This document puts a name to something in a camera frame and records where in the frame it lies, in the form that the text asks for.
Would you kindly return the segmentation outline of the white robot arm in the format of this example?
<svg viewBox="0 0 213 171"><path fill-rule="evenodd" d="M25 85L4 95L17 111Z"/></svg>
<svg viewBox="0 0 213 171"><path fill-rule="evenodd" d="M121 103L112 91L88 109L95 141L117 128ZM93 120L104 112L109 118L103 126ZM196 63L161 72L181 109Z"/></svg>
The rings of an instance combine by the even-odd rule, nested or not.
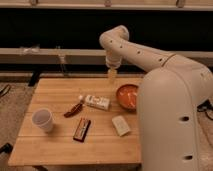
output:
<svg viewBox="0 0 213 171"><path fill-rule="evenodd" d="M130 42L124 26L99 42L108 67L125 59L146 72L137 95L142 171L200 171L197 107L213 96L213 73L182 55Z"/></svg>

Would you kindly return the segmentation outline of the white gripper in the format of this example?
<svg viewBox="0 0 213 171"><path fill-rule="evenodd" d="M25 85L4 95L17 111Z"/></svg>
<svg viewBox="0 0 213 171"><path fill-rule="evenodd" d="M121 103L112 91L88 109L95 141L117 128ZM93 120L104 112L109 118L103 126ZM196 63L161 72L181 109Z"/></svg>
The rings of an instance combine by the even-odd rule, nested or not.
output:
<svg viewBox="0 0 213 171"><path fill-rule="evenodd" d="M107 54L105 61L106 61L106 66L110 68L107 73L109 82L114 83L117 76L116 69L121 66L122 58L115 54Z"/></svg>

